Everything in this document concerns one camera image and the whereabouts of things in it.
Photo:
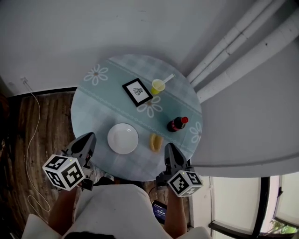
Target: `round table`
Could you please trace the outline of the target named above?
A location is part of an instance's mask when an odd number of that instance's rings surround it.
[[[139,78],[150,91],[154,79],[175,77],[153,99],[136,107],[122,85]],[[175,133],[166,125],[178,116],[187,116],[185,128]],[[71,105],[76,137],[94,132],[97,137],[92,163],[113,176],[132,181],[151,181],[165,171],[164,147],[174,143],[190,159],[201,137],[202,115],[199,100],[188,80],[171,65],[150,56],[114,56],[93,67],[78,86]],[[112,126],[128,123],[138,132],[137,148],[119,155],[108,145]],[[150,134],[164,138],[159,153],[151,151]]]

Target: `picture frame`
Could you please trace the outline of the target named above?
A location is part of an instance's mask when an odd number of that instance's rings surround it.
[[[136,107],[153,98],[139,78],[124,84],[123,89],[129,95]]]

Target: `black picture frame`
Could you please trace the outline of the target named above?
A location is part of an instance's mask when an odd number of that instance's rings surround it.
[[[137,102],[136,99],[134,98],[134,96],[131,94],[131,92],[128,90],[127,86],[133,84],[134,82],[138,82],[141,87],[144,89],[144,91],[148,94],[149,97],[147,97],[146,99]],[[144,84],[141,82],[141,80],[139,78],[136,78],[135,80],[132,80],[126,84],[122,85],[123,89],[125,90],[125,92],[129,95],[129,97],[131,98],[131,100],[133,101],[134,105],[136,107],[144,104],[145,102],[149,101],[150,99],[153,98],[153,96],[151,95],[151,93],[148,91],[148,89],[144,86]]]

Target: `bottle cap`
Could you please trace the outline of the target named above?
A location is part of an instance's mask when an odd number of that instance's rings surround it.
[[[183,123],[183,124],[188,123],[188,121],[189,121],[189,119],[188,119],[187,117],[183,117],[183,118],[182,118],[182,123]]]

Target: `person's arm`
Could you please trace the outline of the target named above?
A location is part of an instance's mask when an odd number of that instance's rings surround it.
[[[174,239],[187,232],[183,199],[177,197],[170,187],[168,187],[168,205],[164,229]]]
[[[72,225],[77,188],[74,187],[71,191],[62,190],[49,216],[49,227],[62,236]]]

